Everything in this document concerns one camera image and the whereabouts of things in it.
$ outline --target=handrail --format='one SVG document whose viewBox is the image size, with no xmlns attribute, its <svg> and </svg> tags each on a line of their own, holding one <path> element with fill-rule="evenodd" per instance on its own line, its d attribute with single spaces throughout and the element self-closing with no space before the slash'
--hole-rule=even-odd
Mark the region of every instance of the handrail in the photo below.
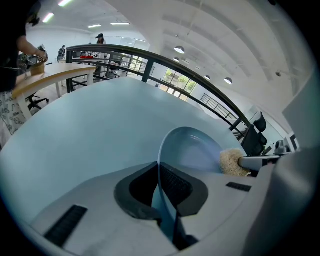
<svg viewBox="0 0 320 256">
<path fill-rule="evenodd" d="M 114 45 L 114 44 L 83 44 L 83 45 L 77 45 L 77 46 L 71 46 L 68 47 L 66 52 L 66 63 L 72 63 L 73 62 L 73 52 L 99 52 L 99 53 L 110 53 L 110 52 L 116 52 L 116 53 L 122 53 L 122 54 L 129 54 L 134 55 L 137 57 L 144 58 L 148 60 L 144 73 L 141 72 L 132 72 L 134 70 L 131 70 L 129 72 L 135 73 L 139 76 L 142 76 L 142 82 L 147 82 L 148 79 L 154 80 L 154 77 L 150 76 L 150 72 L 152 70 L 152 67 L 154 63 L 158 63 L 160 65 L 163 65 L 171 70 L 174 70 L 176 72 L 179 72 L 181 75 L 186 76 L 187 78 L 193 80 L 198 85 L 202 86 L 206 90 L 208 90 L 210 93 L 215 95 L 218 99 L 220 99 L 222 102 L 224 102 L 238 117 L 239 119 L 244 122 L 245 125 L 248 127 L 250 126 L 249 120 L 246 118 L 246 116 L 240 111 L 240 109 L 224 94 L 222 93 L 218 88 L 216 88 L 212 83 L 207 81 L 204 77 L 198 75 L 196 72 L 190 70 L 189 68 L 171 60 L 164 56 L 155 54 L 150 51 L 141 50 L 138 48 L 123 46 L 123 45 Z M 70 88 L 72 84 L 72 79 L 67 80 L 67 87 L 68 87 L 68 93 L 70 92 Z M 224 117 L 221 116 L 221 119 L 223 119 L 225 122 L 229 123 Z M 234 125 L 231 125 L 230 130 L 235 129 Z"/>
<path fill-rule="evenodd" d="M 141 61 L 141 60 L 137 60 L 137 59 L 135 59 L 135 58 L 133 58 L 133 57 L 129 57 L 129 56 L 125 56 L 127 59 L 131 59 L 132 61 L 136 61 L 136 62 L 139 62 L 141 65 L 142 64 L 145 64 L 145 65 L 147 65 L 147 63 L 146 62 L 143 62 L 143 61 Z M 73 58 L 72 59 L 72 61 L 81 61 L 81 60 L 86 60 L 86 61 L 91 61 L 91 62 L 93 62 L 93 63 L 96 63 L 96 62 L 98 62 L 98 61 L 109 61 L 109 60 L 111 60 L 111 61 L 119 61 L 118 59 L 115 59 L 115 58 L 80 58 L 80 57 L 76 57 L 76 58 Z M 124 63 L 132 63 L 132 62 L 130 62 L 130 61 L 123 61 L 123 60 L 121 60 L 122 62 L 124 62 Z"/>
<path fill-rule="evenodd" d="M 89 60 L 73 60 L 72 62 L 76 62 L 76 63 L 89 63 L 89 64 L 92 64 L 94 62 L 92 61 L 89 61 Z M 144 73 L 141 73 L 141 72 L 138 72 L 134 69 L 130 69 L 130 68 L 127 68 L 125 66 L 119 66 L 119 65 L 114 65 L 114 64 L 109 64 L 109 63 L 103 63 L 103 62 L 97 62 L 96 64 L 98 64 L 99 66 L 105 66 L 105 67 L 113 67 L 113 68 L 117 68 L 117 69 L 120 69 L 120 70 L 123 70 L 123 71 L 127 71 L 127 72 L 130 72 L 130 73 L 134 73 L 138 76 L 143 76 Z"/>
<path fill-rule="evenodd" d="M 211 107 L 213 110 L 219 109 L 221 112 L 224 113 L 224 118 L 228 119 L 229 116 L 232 116 L 234 118 L 231 119 L 236 119 L 236 117 L 228 110 L 226 109 L 224 106 L 222 106 L 219 102 L 217 102 L 216 100 L 214 100 L 213 98 L 211 98 L 209 95 L 207 95 L 206 93 L 203 94 L 201 101 L 208 105 L 209 107 Z M 211 106 L 211 101 L 215 104 L 214 108 Z"/>
<path fill-rule="evenodd" d="M 214 109 L 212 109 L 212 108 L 209 107 L 208 105 L 204 104 L 204 103 L 203 103 L 202 101 L 200 101 L 199 99 L 191 96 L 190 93 L 186 92 L 185 90 L 182 90 L 181 88 L 176 87 L 176 86 L 174 86 L 174 85 L 172 85 L 172 84 L 170 84 L 170 83 L 167 83 L 167 82 L 165 82 L 165 81 L 156 79 L 156 78 L 154 78 L 154 77 L 152 77 L 152 76 L 150 76 L 149 79 L 152 80 L 152 81 L 155 81 L 155 82 L 157 82 L 157 83 L 159 83 L 159 84 L 162 84 L 162 85 L 164 85 L 164 86 L 167 86 L 167 87 L 169 87 L 169 88 L 171 88 L 171 89 L 174 89 L 175 91 L 181 93 L 182 95 L 187 96 L 189 99 L 195 101 L 195 102 L 198 103 L 199 105 L 201 105 L 201 106 L 205 107 L 206 109 L 210 110 L 212 113 L 214 113 L 214 114 L 217 115 L 219 118 L 221 118 L 222 120 L 224 120 L 224 121 L 225 121 L 228 125 L 230 125 L 231 127 L 234 126 L 234 124 L 232 124 L 231 122 L 229 122 L 229 121 L 228 121 L 226 118 L 224 118 L 220 113 L 218 113 L 217 111 L 215 111 Z M 234 129 L 235 129 L 238 133 L 240 133 L 240 134 L 242 134 L 242 135 L 244 136 L 244 134 L 243 134 L 240 130 L 238 130 L 236 127 L 234 127 Z"/>
</svg>

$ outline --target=floral pants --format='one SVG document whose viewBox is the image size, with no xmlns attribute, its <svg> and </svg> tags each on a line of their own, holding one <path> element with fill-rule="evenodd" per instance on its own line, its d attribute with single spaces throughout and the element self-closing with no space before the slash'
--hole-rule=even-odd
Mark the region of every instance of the floral pants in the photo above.
<svg viewBox="0 0 320 256">
<path fill-rule="evenodd" d="M 3 147 L 7 140 L 26 122 L 17 100 L 12 98 L 12 90 L 0 92 L 0 117 L 0 143 Z"/>
</svg>

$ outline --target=wooden table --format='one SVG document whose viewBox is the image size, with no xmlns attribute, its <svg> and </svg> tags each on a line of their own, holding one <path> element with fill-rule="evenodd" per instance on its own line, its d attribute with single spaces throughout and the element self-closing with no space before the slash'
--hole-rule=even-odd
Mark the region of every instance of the wooden table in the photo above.
<svg viewBox="0 0 320 256">
<path fill-rule="evenodd" d="M 24 117 L 29 120 L 32 115 L 26 103 L 27 97 L 35 94 L 45 87 L 55 84 L 56 92 L 60 98 L 60 81 L 87 75 L 87 84 L 92 85 L 95 70 L 95 66 L 73 63 L 54 63 L 45 66 L 45 71 L 42 74 L 31 76 L 30 72 L 28 72 L 27 79 L 25 79 L 25 74 L 18 76 L 16 80 L 16 87 L 12 92 L 12 97 L 17 99 Z"/>
</svg>

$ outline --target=window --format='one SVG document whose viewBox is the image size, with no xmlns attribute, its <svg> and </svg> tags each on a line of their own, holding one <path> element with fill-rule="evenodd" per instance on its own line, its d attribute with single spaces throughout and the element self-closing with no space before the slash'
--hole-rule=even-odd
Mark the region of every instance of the window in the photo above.
<svg viewBox="0 0 320 256">
<path fill-rule="evenodd" d="M 197 85 L 197 83 L 195 81 L 192 81 L 188 77 L 186 77 L 186 76 L 184 76 L 174 70 L 171 70 L 170 68 L 168 68 L 166 70 L 164 77 L 163 77 L 163 81 L 167 82 L 170 85 L 173 85 L 177 88 L 184 90 L 188 94 L 191 94 L 191 92 L 194 90 L 194 88 Z M 167 93 L 170 93 L 171 95 L 176 96 L 177 98 L 180 98 L 183 101 L 186 101 L 188 99 L 187 96 L 181 94 L 180 92 L 178 92 L 172 88 L 168 88 L 165 85 L 161 85 L 160 89 L 163 91 L 166 91 Z"/>
<path fill-rule="evenodd" d="M 146 63 L 143 62 L 143 58 L 137 56 L 131 56 L 129 59 L 129 69 L 143 73 L 146 68 Z"/>
</svg>

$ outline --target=cap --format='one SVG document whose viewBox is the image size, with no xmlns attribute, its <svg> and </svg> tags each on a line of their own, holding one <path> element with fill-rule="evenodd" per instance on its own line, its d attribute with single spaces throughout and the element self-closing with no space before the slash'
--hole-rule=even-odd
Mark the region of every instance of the cap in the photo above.
<svg viewBox="0 0 320 256">
<path fill-rule="evenodd" d="M 103 38 L 104 34 L 98 34 L 98 36 L 96 38 Z"/>
</svg>

